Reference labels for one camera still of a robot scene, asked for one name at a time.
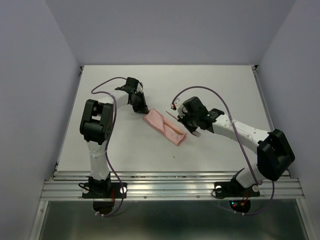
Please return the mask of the brown wooden knife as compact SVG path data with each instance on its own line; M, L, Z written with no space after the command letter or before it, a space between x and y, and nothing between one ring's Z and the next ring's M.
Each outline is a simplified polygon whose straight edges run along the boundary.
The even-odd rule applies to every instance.
M173 117L175 120L177 120L171 113L166 112L171 117ZM171 121L167 118L164 119L164 124L169 127L174 133L176 133L179 136L184 135L184 131L178 126L177 121Z

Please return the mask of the pink cloth napkin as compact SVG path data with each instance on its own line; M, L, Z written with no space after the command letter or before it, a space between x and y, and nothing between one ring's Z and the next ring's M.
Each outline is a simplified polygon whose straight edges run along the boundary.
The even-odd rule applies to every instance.
M187 138L186 132L169 121L156 109L151 109L143 117L143 120L176 146L179 146Z

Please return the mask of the brown wooden fork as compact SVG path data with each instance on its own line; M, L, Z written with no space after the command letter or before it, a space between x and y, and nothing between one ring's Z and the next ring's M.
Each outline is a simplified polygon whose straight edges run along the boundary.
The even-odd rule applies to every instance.
M191 132L192 135L194 135L195 137L199 138L201 136L201 134L198 131L192 131Z

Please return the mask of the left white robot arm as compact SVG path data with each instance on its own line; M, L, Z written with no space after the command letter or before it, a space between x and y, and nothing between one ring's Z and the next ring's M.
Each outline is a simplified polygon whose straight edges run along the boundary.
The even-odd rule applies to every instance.
M98 91L101 85L95 87L91 93L106 96L85 102L79 131L83 136L90 158L90 175L88 182L80 183L84 199L107 199L113 194L121 197L122 190L119 183L112 183L110 165L107 160L107 147L112 136L117 110L131 105L137 114L149 112L143 93L143 84L133 77L127 77L123 86L117 87L111 93Z

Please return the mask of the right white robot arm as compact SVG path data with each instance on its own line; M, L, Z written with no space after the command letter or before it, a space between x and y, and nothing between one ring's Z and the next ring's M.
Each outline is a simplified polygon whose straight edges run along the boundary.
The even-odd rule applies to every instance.
M256 154L256 164L238 171L224 187L235 195L242 195L264 180L277 181L296 159L279 129L266 131L232 120L219 109L208 110L196 96L185 101L176 99L171 107L178 112L177 120L193 135L197 129L209 131L238 142L241 148Z

